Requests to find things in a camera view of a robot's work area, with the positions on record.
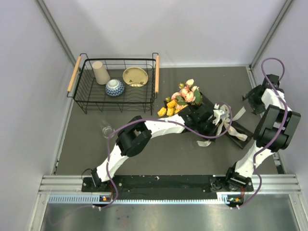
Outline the black wrapping paper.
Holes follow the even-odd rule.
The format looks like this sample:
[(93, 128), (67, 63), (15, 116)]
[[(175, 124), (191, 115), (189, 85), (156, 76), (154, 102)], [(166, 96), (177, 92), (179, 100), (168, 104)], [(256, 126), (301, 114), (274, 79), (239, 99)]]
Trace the black wrapping paper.
[(231, 140), (243, 149), (252, 139), (253, 133), (237, 123), (237, 120), (245, 113), (243, 107), (237, 114), (233, 114), (231, 107), (224, 103), (212, 103), (200, 91), (197, 91), (197, 103), (185, 103), (180, 101), (176, 94), (173, 98), (166, 98), (164, 106), (157, 112), (159, 117), (182, 116), (185, 126), (206, 136), (198, 142), (200, 146), (209, 146), (218, 136), (227, 135)]

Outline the white printed ribbon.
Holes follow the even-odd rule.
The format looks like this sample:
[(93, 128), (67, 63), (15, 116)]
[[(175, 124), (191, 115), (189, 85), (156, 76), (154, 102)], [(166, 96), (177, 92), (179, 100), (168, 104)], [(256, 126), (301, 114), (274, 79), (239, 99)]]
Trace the white printed ribbon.
[(243, 106), (235, 116), (232, 115), (231, 108), (229, 106), (227, 106), (227, 108), (228, 117), (217, 124), (218, 129), (216, 131), (216, 136), (220, 135), (222, 129), (225, 128), (226, 134), (231, 135), (232, 138), (238, 139), (239, 141), (248, 141), (248, 135), (244, 134), (244, 132), (239, 132), (238, 129), (235, 128), (235, 125), (233, 125), (233, 122), (241, 118), (246, 112), (245, 107)]

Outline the pink and yellow flower bouquet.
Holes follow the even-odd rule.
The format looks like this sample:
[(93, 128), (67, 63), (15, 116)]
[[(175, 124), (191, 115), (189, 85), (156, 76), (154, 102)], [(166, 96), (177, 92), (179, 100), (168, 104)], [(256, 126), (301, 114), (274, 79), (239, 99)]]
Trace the pink and yellow flower bouquet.
[(189, 105), (201, 106), (203, 104), (203, 97), (199, 87), (194, 84), (194, 79), (188, 79), (185, 83), (181, 82), (179, 89), (171, 97), (165, 98), (166, 105), (157, 112), (159, 117), (171, 117)]

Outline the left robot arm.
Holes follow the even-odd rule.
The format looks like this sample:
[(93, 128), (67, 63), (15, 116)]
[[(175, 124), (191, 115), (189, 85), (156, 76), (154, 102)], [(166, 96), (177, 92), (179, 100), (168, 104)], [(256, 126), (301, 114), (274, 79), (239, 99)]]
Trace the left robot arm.
[(143, 119), (136, 116), (107, 138), (107, 158), (92, 173), (92, 185), (99, 191), (109, 186), (117, 169), (130, 157), (140, 154), (150, 139), (185, 131), (212, 140), (216, 138), (216, 125), (220, 121), (214, 110), (218, 104), (187, 106), (177, 114), (161, 119)]

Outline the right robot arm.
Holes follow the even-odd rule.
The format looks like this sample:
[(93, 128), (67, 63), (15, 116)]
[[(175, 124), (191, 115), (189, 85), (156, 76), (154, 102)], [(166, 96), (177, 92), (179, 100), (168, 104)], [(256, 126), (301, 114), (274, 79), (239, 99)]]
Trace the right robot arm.
[(301, 114), (287, 106), (283, 90), (266, 89), (261, 101), (266, 110), (255, 129), (254, 143), (246, 155), (228, 169), (224, 179), (229, 190), (246, 189), (262, 162), (289, 146), (300, 122)]

